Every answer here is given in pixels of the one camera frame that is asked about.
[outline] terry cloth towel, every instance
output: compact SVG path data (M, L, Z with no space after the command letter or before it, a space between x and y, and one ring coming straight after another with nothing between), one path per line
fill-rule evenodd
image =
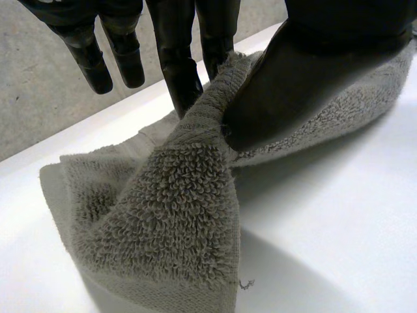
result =
M137 312L234 312L240 229L231 168L294 153L376 119L395 104L413 53L414 43L291 137L240 154L227 146L220 123L260 54L231 55L183 120L172 112L119 145L42 168L65 248L84 276Z

